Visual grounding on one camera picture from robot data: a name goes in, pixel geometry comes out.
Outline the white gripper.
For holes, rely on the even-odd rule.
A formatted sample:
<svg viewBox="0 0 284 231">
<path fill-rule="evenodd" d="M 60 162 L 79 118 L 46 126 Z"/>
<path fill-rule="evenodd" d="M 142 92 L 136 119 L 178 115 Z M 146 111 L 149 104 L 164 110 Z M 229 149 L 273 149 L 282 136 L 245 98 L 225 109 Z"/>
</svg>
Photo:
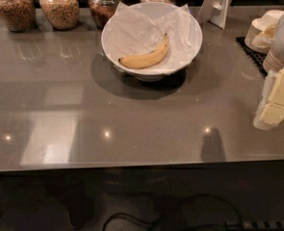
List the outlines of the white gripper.
<svg viewBox="0 0 284 231">
<path fill-rule="evenodd" d="M 278 73 L 273 70 L 268 72 L 262 90 L 262 99 L 253 119 L 253 125 L 257 129 L 269 131 L 274 128 L 273 125 L 278 125 L 283 119 L 284 67 Z"/>
</svg>

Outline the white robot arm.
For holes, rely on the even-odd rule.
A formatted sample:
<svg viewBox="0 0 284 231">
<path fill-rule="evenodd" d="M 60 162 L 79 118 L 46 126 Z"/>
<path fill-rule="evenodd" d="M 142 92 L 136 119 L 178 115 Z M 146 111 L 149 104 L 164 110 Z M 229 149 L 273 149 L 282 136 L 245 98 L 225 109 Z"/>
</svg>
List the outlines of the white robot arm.
<svg viewBox="0 0 284 231">
<path fill-rule="evenodd" d="M 253 125 L 270 130 L 284 120 L 284 13 L 273 32 L 273 42 L 263 68 L 267 76 Z"/>
</svg>

